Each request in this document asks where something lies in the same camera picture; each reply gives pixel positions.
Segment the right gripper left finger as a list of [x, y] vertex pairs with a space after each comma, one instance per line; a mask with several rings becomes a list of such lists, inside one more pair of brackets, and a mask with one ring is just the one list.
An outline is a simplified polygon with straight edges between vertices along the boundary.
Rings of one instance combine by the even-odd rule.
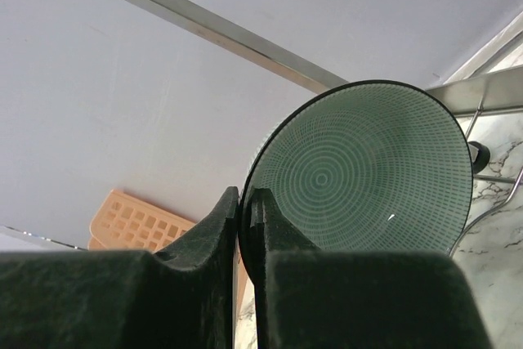
[[156, 253], [3, 253], [2, 347], [233, 347], [238, 203]]

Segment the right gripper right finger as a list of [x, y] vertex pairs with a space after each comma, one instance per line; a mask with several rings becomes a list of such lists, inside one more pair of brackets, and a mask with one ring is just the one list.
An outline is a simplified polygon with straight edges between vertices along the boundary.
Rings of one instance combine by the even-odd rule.
[[261, 348], [489, 348], [464, 274], [438, 253], [331, 252], [256, 190], [250, 245]]

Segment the teal bowl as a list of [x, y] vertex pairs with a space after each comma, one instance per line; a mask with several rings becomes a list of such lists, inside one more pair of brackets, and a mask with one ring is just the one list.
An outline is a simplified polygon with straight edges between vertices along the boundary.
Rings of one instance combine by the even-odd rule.
[[449, 255], [471, 209], [473, 171], [463, 130], [440, 101], [407, 83], [364, 80], [310, 99], [253, 156], [239, 204], [251, 277], [262, 267], [248, 222], [260, 189], [322, 250]]

